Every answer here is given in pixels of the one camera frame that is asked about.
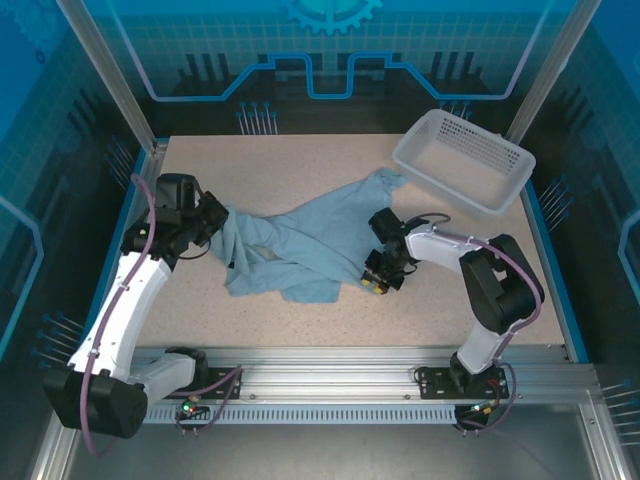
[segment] beige tabletop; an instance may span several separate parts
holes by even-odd
[[[205,190],[239,211],[267,216],[297,206],[380,167],[396,168],[400,135],[172,137],[163,172],[195,175]],[[411,184],[394,192],[394,212],[452,215],[449,230],[516,238],[548,291],[518,199],[501,217],[477,222]],[[197,253],[191,249],[189,254]],[[434,346],[460,345],[474,319],[462,276],[421,263],[400,291],[377,296],[343,285],[335,304],[286,302],[279,292],[231,297],[213,256],[180,262],[145,322],[140,346]],[[538,321],[515,343],[563,343],[547,300]]]

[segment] metal bracket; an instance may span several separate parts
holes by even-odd
[[[504,370],[493,367],[485,372],[482,378],[472,381],[464,393],[451,378],[448,368],[418,367],[413,372],[413,378],[420,387],[422,400],[493,400],[496,398],[496,390],[490,385],[492,380],[498,386],[499,398],[509,398]]]
[[[207,375],[206,385],[213,385],[214,383],[220,381],[221,378],[228,375],[232,370],[233,368],[210,368],[209,373]],[[233,391],[231,392],[231,396],[229,397],[229,400],[238,400],[240,398],[241,386],[242,386],[242,373],[240,373],[240,376],[238,377],[236,384],[233,386]],[[190,387],[187,387],[187,388],[184,388],[183,390],[189,391],[190,389],[191,389]],[[220,385],[219,388],[216,388],[214,390],[211,390],[210,392],[205,393],[204,395],[201,395],[201,398],[203,400],[204,399],[224,400],[228,390],[229,390],[229,382],[227,381],[222,385]],[[170,395],[167,398],[184,400],[184,397],[178,397],[174,395]]]

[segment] light blue cloth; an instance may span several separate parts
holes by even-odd
[[[361,285],[367,256],[381,247],[369,219],[391,206],[391,192],[405,183],[384,168],[286,215],[258,218],[227,207],[211,250],[227,265],[229,292],[280,290],[285,300],[336,302],[341,282]]]

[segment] enclosure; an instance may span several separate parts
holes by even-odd
[[[3,478],[546,478],[540,462],[635,478],[639,15],[632,0],[0,0]],[[508,438],[423,418],[455,402],[422,400],[407,375],[468,335],[459,276],[421,265],[398,292],[301,304],[231,297],[212,255],[173,273],[134,363],[187,345],[242,364],[221,425],[183,439],[160,402],[102,461],[62,428],[41,378],[98,317],[145,208],[132,173],[190,173],[278,215],[396,168],[432,109],[536,159],[489,220],[412,184],[393,196],[404,219],[433,208],[513,235],[543,284],[540,320],[505,353],[520,392]]]

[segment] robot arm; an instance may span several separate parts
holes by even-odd
[[[197,206],[196,191],[200,195]],[[111,312],[89,372],[90,428],[122,438],[130,438],[137,432],[149,405],[191,385],[194,378],[195,388],[205,386],[201,372],[206,371],[206,359],[199,352],[168,351],[158,361],[134,371],[131,360],[151,305],[180,255],[191,242],[205,246],[222,227],[228,212],[211,193],[200,190],[194,177],[164,174],[156,184],[155,213],[156,233],[151,249]],[[67,368],[52,368],[44,378],[45,393],[66,427],[80,428],[80,388],[93,341],[111,300],[140,258],[148,232],[149,225],[141,221],[125,232],[123,255],[98,319]]]
[[[536,307],[530,287],[521,275],[481,246],[460,241],[433,223],[418,218],[401,222],[390,209],[376,213],[369,225],[384,251],[372,251],[362,276],[374,282],[374,291],[399,289],[408,265],[429,261],[463,275],[476,322],[471,334],[451,359],[451,376],[461,391],[493,365],[512,330],[526,321]],[[484,240],[520,266],[533,280],[540,298],[544,292],[516,241],[509,235]]]

